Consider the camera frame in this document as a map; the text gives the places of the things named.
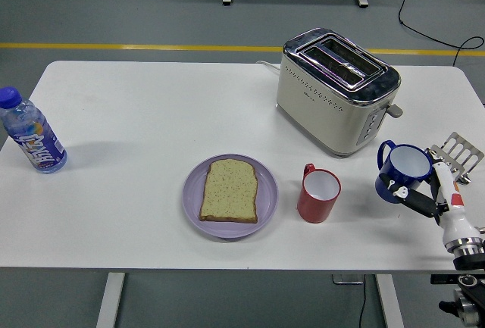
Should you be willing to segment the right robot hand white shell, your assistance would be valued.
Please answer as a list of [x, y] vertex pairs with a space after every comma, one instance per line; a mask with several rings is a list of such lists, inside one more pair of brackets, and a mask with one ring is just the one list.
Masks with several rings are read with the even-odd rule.
[[377, 194], [385, 201], [435, 218], [443, 229], [443, 244], [448, 251], [467, 245], [481, 248], [480, 233], [468, 221], [458, 185], [442, 158], [413, 145], [395, 145], [387, 140], [378, 149], [377, 167]]

